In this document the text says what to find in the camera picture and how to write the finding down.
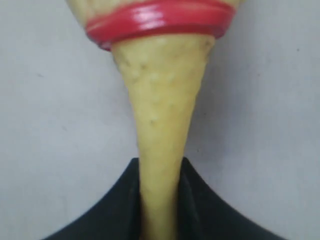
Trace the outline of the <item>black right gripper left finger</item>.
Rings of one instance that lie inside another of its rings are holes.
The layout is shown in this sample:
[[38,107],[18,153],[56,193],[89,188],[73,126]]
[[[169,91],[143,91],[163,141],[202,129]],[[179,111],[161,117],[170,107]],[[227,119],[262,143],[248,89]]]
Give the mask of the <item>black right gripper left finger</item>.
[[139,160],[133,158],[120,178],[90,210],[47,240],[138,240],[141,235]]

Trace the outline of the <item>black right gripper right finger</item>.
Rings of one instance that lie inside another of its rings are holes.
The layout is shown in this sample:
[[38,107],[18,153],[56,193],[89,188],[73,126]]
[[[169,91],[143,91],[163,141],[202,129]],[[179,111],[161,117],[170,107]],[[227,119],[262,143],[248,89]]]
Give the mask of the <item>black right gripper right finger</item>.
[[180,240],[283,240],[228,205],[186,157],[180,170],[177,218]]

